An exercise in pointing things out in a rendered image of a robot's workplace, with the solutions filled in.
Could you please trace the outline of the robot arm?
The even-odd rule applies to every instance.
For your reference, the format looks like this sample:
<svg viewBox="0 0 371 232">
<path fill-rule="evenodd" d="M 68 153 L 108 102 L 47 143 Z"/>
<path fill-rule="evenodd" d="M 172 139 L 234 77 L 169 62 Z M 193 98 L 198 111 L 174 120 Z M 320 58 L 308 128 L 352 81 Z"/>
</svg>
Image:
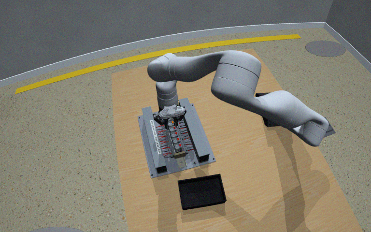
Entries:
<svg viewBox="0 0 371 232">
<path fill-rule="evenodd" d="M 220 51 L 196 57 L 167 53 L 150 62 L 147 72 L 156 81 L 157 102 L 163 109 L 159 118 L 185 113 L 183 107 L 177 106 L 177 81 L 194 82 L 214 71 L 211 92 L 215 97 L 288 129 L 308 145 L 320 145 L 328 130 L 328 121 L 284 90 L 254 97 L 261 63 L 242 51 Z"/>
</svg>

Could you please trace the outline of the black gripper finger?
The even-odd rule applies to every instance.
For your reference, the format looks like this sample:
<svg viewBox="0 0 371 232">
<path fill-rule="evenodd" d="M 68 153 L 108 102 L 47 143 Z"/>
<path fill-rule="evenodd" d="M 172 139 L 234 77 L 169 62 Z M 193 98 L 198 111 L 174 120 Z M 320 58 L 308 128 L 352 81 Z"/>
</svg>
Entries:
<svg viewBox="0 0 371 232">
<path fill-rule="evenodd" d="M 169 126 L 168 126 L 168 118 L 167 119 L 164 119 L 164 120 L 162 120 L 162 119 L 160 119 L 159 118 L 159 114 L 157 113 L 157 114 L 153 114 L 153 118 L 154 118 L 154 120 L 158 123 L 158 124 L 160 124 L 160 125 L 165 125 L 165 129 L 167 129 L 167 130 L 169 130 Z"/>
<path fill-rule="evenodd" d="M 185 109 L 184 106 L 183 106 L 183 108 Z M 183 119 L 183 117 L 185 116 L 185 114 L 186 114 L 186 109 L 185 109 L 185 113 L 183 115 L 176 116 L 176 117 L 173 118 L 174 124 L 175 124 L 176 127 L 178 126 L 178 121 L 181 121 Z"/>
</svg>

